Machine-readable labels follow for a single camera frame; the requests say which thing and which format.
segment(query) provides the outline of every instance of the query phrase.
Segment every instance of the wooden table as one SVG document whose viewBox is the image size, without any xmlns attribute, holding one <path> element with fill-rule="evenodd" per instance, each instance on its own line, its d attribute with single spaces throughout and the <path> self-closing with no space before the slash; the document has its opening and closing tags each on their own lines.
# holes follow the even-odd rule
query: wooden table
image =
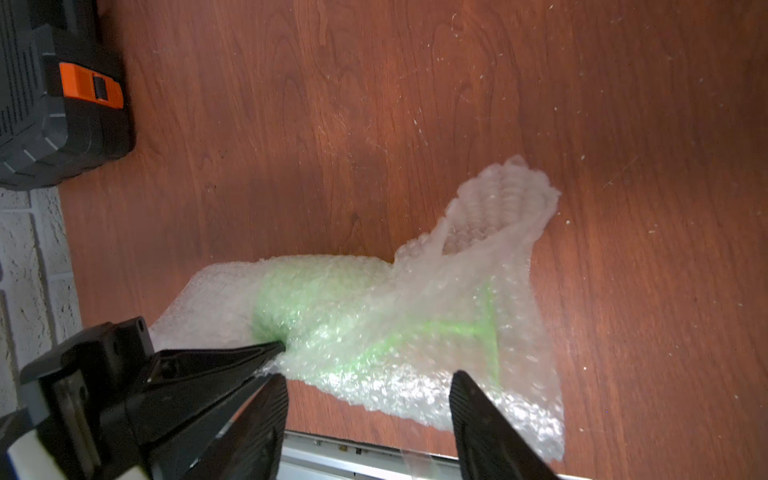
<svg viewBox="0 0 768 480">
<path fill-rule="evenodd" d="M 560 472 L 768 478 L 768 4 L 101 2 L 137 146 L 61 187 L 85 325 L 203 266 L 391 260 L 516 153 L 563 195 L 531 279 Z M 289 427 L 451 454 L 292 384 Z"/>
</svg>

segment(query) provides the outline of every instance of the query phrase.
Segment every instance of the orange latch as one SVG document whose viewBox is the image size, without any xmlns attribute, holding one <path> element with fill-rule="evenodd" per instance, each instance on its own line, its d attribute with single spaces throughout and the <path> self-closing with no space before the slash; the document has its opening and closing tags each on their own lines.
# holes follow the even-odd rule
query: orange latch
<svg viewBox="0 0 768 480">
<path fill-rule="evenodd" d="M 112 108 L 123 108 L 123 89 L 120 84 L 97 71 L 75 65 L 60 63 L 61 86 L 64 96 L 92 101 Z"/>
</svg>

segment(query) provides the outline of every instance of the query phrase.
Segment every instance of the white brick wall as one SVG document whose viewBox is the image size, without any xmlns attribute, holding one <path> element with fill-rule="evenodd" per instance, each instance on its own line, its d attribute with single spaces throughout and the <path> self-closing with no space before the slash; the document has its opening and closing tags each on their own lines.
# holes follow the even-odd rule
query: white brick wall
<svg viewBox="0 0 768 480">
<path fill-rule="evenodd" d="M 21 367 L 81 328 L 58 190 L 0 189 L 0 416 Z"/>
</svg>

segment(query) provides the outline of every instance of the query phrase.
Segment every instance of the green object wrapped in bubble wrap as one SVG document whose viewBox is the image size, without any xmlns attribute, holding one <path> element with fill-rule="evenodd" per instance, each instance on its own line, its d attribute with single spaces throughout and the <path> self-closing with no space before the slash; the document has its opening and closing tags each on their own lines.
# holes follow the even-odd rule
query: green object wrapped in bubble wrap
<svg viewBox="0 0 768 480">
<path fill-rule="evenodd" d="M 307 255 L 201 270 L 152 326 L 156 349 L 282 340 L 273 369 L 370 410 L 451 430 L 463 369 L 544 458 L 564 451 L 554 359 L 528 280 L 559 193 L 521 157 L 458 189 L 395 262 Z"/>
</svg>

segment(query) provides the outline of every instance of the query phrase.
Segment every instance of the black plastic case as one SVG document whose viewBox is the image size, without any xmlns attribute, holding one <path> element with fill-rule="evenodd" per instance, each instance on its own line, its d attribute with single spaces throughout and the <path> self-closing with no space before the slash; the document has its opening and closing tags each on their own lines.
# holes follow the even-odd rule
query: black plastic case
<svg viewBox="0 0 768 480">
<path fill-rule="evenodd" d="M 0 187 L 31 190 L 133 147 L 120 58 L 97 43 L 90 0 L 0 0 Z M 107 75 L 123 108 L 65 98 L 60 62 Z"/>
</svg>

